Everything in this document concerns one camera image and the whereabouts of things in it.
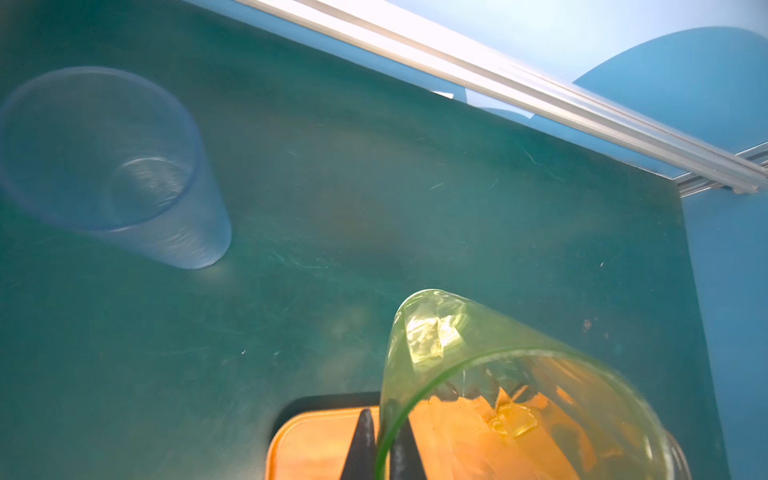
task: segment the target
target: transparent green cup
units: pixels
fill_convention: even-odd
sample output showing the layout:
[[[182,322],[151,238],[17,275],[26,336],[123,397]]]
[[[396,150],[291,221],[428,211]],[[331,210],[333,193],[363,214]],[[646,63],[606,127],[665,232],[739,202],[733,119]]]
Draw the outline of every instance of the transparent green cup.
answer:
[[[686,477],[677,443],[618,373],[442,290],[414,293],[395,316],[378,479],[409,415],[430,479]]]

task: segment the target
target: green table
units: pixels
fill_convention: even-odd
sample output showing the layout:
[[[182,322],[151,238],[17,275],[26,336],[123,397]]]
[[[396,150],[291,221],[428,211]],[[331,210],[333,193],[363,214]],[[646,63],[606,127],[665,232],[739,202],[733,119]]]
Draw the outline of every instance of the green table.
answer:
[[[0,478],[259,478],[280,411],[375,392],[410,293],[619,369],[728,477],[673,183],[180,2],[2,1],[0,97],[104,65],[197,119],[227,255],[176,270],[0,197]]]

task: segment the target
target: plastic cup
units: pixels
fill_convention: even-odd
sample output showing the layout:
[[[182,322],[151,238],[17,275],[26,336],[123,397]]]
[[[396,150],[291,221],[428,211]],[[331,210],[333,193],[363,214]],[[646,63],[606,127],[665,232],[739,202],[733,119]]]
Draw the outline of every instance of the plastic cup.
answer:
[[[11,93],[0,185],[48,224],[184,269],[216,262],[232,237],[187,109],[112,68],[52,71]]]
[[[395,316],[379,479],[406,418],[428,478],[686,478],[682,451],[618,373],[441,290],[414,293]]]

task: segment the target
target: transparent blue cup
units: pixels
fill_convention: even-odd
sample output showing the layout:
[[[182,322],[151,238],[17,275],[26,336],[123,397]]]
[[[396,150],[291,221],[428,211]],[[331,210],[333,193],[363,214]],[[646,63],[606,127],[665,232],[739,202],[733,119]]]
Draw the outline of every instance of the transparent blue cup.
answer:
[[[125,71],[76,67],[0,108],[0,185],[44,222],[196,269],[232,229],[200,133],[171,94]]]

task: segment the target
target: blue cup rim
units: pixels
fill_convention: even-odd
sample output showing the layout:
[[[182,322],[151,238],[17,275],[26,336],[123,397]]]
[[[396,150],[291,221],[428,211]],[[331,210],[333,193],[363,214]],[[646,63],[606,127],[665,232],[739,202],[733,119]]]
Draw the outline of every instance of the blue cup rim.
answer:
[[[164,205],[161,209],[159,209],[158,212],[156,212],[151,217],[145,218],[143,220],[131,222],[131,223],[110,225],[108,227],[67,222],[50,215],[48,212],[45,211],[45,209],[40,208],[31,197],[29,197],[22,189],[20,189],[17,185],[14,184],[13,181],[11,181],[7,171],[5,170],[6,162],[4,157],[2,156],[2,143],[3,143],[4,133],[5,133],[5,125],[8,122],[12,108],[15,107],[20,101],[24,100],[24,98],[26,98],[29,94],[31,94],[36,88],[39,88],[42,85],[45,85],[51,80],[55,80],[60,77],[67,77],[71,75],[82,75],[82,74],[102,74],[102,75],[111,75],[114,77],[123,78],[125,80],[132,81],[135,84],[139,84],[141,87],[144,87],[148,90],[151,90],[159,94],[168,103],[170,109],[172,111],[177,112],[177,118],[179,122],[182,123],[182,125],[184,126],[184,129],[189,131],[192,134],[191,137],[194,139],[194,143],[195,143],[195,145],[193,145],[195,155],[194,155],[192,174],[187,180],[187,183],[184,185],[184,189],[171,202],[169,202],[167,205]],[[53,70],[48,73],[39,75],[38,77],[35,77],[19,85],[5,99],[2,106],[0,106],[0,187],[2,187],[6,192],[8,192],[8,194],[16,201],[17,204],[19,204],[22,207],[23,210],[38,217],[39,219],[43,220],[45,223],[49,225],[60,227],[65,230],[81,231],[85,233],[117,232],[120,230],[126,230],[132,227],[145,224],[147,222],[150,222],[162,216],[187,196],[187,194],[189,193],[190,189],[194,185],[200,173],[202,163],[204,161],[204,156],[205,155],[203,151],[203,142],[200,137],[200,131],[197,129],[197,125],[195,124],[194,119],[192,118],[192,115],[184,107],[184,105],[176,97],[174,97],[170,92],[152,83],[146,78],[140,77],[139,75],[132,74],[127,71],[118,70],[116,68],[98,67],[98,66],[80,66],[80,67],[67,67],[67,68],[61,68],[59,70]]]

